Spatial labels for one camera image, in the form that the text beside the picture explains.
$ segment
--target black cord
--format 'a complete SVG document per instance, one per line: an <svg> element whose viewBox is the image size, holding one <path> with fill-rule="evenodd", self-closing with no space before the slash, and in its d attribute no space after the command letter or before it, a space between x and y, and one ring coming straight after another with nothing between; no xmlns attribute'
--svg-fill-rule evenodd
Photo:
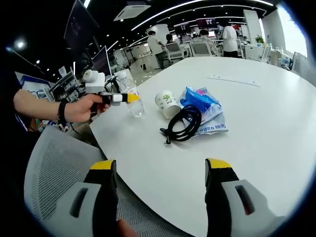
<svg viewBox="0 0 316 237"><path fill-rule="evenodd" d="M190 124L182 131L174 132L172 129L178 121L186 119ZM183 142L189 140L198 131L201 125L202 115L200 110L194 105L185 106L179 113L177 113L170 121L168 128L161 128L164 136L167 137L165 144L171 144L171 140Z"/></svg>
<svg viewBox="0 0 316 237"><path fill-rule="evenodd" d="M70 123L70 126L71 126L71 128L73 129L73 131L76 133L76 134L78 134L78 135L80 135L75 129L74 129L74 127L73 127L73 124L72 123Z"/></svg>

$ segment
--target paper cup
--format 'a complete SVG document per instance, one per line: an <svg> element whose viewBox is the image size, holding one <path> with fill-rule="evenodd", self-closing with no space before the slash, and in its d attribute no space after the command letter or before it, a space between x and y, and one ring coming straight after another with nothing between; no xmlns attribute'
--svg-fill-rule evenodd
<svg viewBox="0 0 316 237"><path fill-rule="evenodd" d="M181 108L170 91L163 91L156 95L155 102L167 119L172 119Z"/></svg>

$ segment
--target ceiling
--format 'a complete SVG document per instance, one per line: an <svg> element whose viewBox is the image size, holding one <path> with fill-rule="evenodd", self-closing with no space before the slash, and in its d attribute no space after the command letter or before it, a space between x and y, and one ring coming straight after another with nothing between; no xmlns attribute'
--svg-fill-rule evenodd
<svg viewBox="0 0 316 237"><path fill-rule="evenodd" d="M134 40L139 40L142 36L145 36L145 31L150 25L157 23L167 24L169 29L173 29L175 24L195 20L197 18L243 16L243 9L251 9L238 7L236 5L254 7L254 10L257 11L260 18L275 10L275 6L269 6L252 0L204 0L166 12L146 22L134 31L131 31L131 29L151 16L188 1L190 0L145 0L151 7L139 16L126 19L123 22L113 22L113 20L126 6L126 0L91 0L88 11L100 26L96 33L96 39L99 44L106 45L108 48L119 40L110 50L111 53L115 49L130 45ZM276 2L276 0L266 1L271 3ZM1 47L9 46L14 48L14 43L17 40L23 40L26 43L26 47L16 51L32 64L40 60L39 67L41 67L43 74L39 69L28 64L12 52L8 53L7 60L16 71L49 81L56 81L59 76L58 69L62 66L66 66L68 70L74 61L63 39L74 0L49 1L49 3L43 0L13 0L5 2L3 9L6 9L7 14L1 16L1 22L4 23L2 24L4 36L2 36L1 39ZM232 18L232 21L239 22L240 20L242 19ZM94 52L97 52L96 45L92 39L88 42L87 47L91 56L93 56Z"/></svg>

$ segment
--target person in white shirt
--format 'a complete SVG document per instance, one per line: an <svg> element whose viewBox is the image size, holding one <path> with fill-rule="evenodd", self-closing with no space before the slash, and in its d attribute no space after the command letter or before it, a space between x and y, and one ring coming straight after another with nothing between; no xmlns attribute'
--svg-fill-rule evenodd
<svg viewBox="0 0 316 237"><path fill-rule="evenodd" d="M218 54L218 49L216 47L216 44L214 41L212 41L209 37L208 37L208 31L207 30L200 30L199 34L201 35L199 38L194 39L194 42L206 42L211 49L211 52L213 55L217 55Z"/></svg>
<svg viewBox="0 0 316 237"><path fill-rule="evenodd" d="M238 58L236 30L227 21L223 25L224 57Z"/></svg>
<svg viewBox="0 0 316 237"><path fill-rule="evenodd" d="M164 47L164 45L160 42L158 37L156 37L156 32L155 31L149 31L148 32L148 46L152 53L156 56L157 61L159 63L160 69L163 69L163 57L164 53L161 47Z"/></svg>

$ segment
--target black sleeve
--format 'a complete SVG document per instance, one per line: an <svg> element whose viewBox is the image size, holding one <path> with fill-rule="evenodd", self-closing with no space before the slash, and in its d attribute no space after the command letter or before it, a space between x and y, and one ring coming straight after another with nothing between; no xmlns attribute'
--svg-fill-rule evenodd
<svg viewBox="0 0 316 237"><path fill-rule="evenodd" d="M15 94L21 89L22 86L17 79L14 71L9 71L7 69L1 68L0 70L0 104L1 107L11 108L13 106L13 98Z"/></svg>

